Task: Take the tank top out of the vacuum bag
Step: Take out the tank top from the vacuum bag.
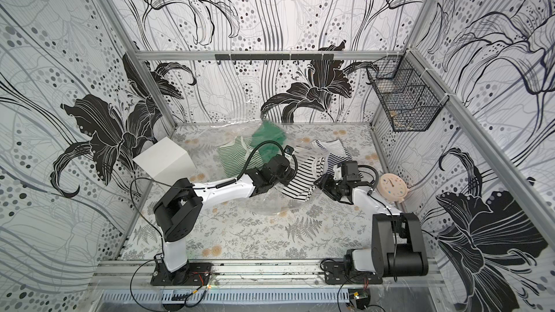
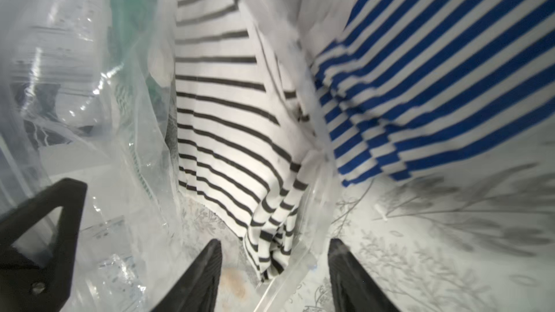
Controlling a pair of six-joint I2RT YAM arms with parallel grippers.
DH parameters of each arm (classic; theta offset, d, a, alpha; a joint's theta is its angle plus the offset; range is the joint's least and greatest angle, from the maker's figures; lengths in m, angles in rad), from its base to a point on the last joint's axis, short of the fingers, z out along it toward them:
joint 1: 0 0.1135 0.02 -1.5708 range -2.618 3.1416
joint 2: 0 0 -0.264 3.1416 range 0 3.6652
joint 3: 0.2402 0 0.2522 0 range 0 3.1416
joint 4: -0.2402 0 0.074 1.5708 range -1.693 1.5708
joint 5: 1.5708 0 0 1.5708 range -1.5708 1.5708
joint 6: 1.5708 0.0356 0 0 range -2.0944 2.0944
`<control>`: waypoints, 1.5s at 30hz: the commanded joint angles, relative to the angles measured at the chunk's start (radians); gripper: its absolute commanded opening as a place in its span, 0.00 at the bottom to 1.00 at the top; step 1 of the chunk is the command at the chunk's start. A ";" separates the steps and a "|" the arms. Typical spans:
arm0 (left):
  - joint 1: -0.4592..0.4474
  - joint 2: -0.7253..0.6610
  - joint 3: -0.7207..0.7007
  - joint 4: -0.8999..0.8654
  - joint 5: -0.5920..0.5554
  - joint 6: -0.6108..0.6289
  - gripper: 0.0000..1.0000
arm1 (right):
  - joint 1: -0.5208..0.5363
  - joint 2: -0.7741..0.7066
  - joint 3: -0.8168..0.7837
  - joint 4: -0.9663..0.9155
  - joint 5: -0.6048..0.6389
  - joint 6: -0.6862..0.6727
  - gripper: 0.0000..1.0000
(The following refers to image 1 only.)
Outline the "black white striped tank top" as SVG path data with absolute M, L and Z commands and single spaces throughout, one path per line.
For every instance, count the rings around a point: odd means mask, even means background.
M 296 156 L 295 177 L 282 190 L 282 195 L 294 201 L 308 201 L 316 189 L 315 182 L 324 173 L 324 158 L 320 155 Z

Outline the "solid green tank top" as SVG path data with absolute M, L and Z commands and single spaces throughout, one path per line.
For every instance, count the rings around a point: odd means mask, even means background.
M 251 147 L 255 148 L 262 142 L 273 141 L 280 146 L 286 141 L 286 133 L 282 128 L 271 121 L 263 121 L 255 133 L 251 136 Z M 270 159 L 280 154 L 280 148 L 274 144 L 265 144 L 260 147 L 257 152 L 260 154 L 264 163 L 268 163 Z

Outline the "green white striped tank top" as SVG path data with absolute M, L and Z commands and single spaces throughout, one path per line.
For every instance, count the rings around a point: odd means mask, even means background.
M 232 142 L 218 147 L 217 153 L 225 176 L 228 178 L 237 177 L 252 150 L 251 138 L 240 136 L 235 137 Z

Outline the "clear plastic vacuum bag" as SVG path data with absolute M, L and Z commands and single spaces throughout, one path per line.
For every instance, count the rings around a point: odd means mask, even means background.
M 262 124 L 262 120 L 243 121 L 235 124 L 213 125 L 207 130 L 208 137 L 213 141 L 212 146 L 218 147 L 232 142 L 235 137 L 249 137 Z M 286 133 L 286 141 L 282 145 L 290 144 L 294 148 L 295 156 L 300 155 L 323 155 L 319 150 L 312 147 L 315 140 L 323 140 L 324 127 L 321 124 L 276 124 Z M 243 208 L 260 215 L 273 215 L 288 210 L 297 210 L 309 203 L 311 199 L 320 194 L 317 188 L 313 191 L 311 198 L 306 201 L 294 201 L 282 195 L 285 186 L 277 184 L 268 192 L 255 196 L 247 201 L 239 202 Z

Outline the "navy white striped tank top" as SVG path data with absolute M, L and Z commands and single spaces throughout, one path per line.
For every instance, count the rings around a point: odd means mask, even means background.
M 332 173 L 338 164 L 353 160 L 351 153 L 344 147 L 340 139 L 329 142 L 315 140 L 312 142 L 312 147 L 323 155 L 325 173 Z

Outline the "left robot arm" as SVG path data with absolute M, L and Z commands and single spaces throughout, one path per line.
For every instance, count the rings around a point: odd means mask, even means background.
M 278 183 L 286 186 L 298 170 L 298 160 L 289 145 L 260 168 L 250 168 L 250 160 L 233 179 L 197 184 L 179 179 L 155 204 L 153 212 L 163 234 L 161 262 L 168 272 L 173 274 L 188 266 L 185 238 L 203 209 L 264 194 Z

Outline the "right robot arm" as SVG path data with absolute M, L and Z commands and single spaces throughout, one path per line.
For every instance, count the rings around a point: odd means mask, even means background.
M 419 218 L 395 206 L 408 194 L 406 183 L 391 173 L 345 161 L 316 180 L 326 196 L 358 207 L 371 218 L 367 248 L 349 249 L 343 260 L 324 260 L 328 285 L 371 284 L 390 277 L 421 277 L 429 272 L 428 256 Z

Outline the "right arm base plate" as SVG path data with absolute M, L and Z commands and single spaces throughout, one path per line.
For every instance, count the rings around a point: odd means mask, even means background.
M 383 279 L 374 272 L 348 271 L 343 261 L 324 259 L 319 263 L 327 285 L 380 285 Z

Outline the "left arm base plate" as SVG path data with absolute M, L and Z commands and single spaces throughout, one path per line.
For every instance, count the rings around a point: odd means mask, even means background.
M 188 262 L 184 267 L 170 272 L 163 262 L 157 262 L 151 278 L 152 286 L 195 286 L 208 284 L 212 274 L 209 262 Z

